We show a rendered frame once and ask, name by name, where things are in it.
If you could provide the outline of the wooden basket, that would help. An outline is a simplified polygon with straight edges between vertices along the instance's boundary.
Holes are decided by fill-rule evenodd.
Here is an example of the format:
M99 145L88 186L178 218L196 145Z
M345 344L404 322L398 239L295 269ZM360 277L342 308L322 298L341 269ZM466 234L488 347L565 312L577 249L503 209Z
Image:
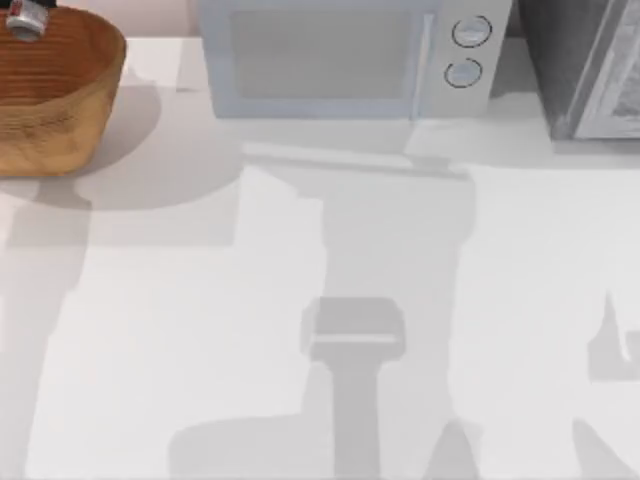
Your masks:
M6 27L0 0L0 177L71 173L88 164L117 95L127 42L88 10L49 9L34 42Z

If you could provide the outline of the microwave door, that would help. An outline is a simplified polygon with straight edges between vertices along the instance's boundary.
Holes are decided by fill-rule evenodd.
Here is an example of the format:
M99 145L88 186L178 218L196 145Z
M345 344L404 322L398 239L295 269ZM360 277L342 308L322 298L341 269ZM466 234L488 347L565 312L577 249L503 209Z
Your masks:
M197 0L219 118L411 118L439 0Z

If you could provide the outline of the pale microwave oven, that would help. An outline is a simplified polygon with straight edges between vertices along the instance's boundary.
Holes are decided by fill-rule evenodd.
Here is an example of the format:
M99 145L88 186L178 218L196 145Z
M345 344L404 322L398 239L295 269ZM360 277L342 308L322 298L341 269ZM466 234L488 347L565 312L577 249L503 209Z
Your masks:
M197 0L220 118L470 117L513 0Z

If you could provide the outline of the small microwave knob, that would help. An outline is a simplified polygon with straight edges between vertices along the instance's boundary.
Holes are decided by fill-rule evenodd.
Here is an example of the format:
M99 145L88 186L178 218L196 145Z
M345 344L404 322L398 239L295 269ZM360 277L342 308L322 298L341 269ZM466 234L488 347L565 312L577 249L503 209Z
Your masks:
M472 58L450 63L444 71L444 80L455 89L472 87L482 78L483 66Z

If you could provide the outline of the red and silver can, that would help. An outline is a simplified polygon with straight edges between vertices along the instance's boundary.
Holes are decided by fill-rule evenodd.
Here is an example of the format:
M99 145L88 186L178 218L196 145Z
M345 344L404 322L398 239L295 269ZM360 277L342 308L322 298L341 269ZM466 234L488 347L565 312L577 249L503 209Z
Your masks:
M41 0L11 0L6 15L6 27L17 39L39 40L45 33L49 8Z

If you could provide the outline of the large microwave knob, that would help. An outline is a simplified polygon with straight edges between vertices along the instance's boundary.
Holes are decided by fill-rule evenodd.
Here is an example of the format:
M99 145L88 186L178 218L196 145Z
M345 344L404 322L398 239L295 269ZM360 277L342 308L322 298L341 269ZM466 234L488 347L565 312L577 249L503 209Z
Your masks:
M483 45L492 34L492 24L484 16L475 15L459 20L452 28L452 39L461 48Z

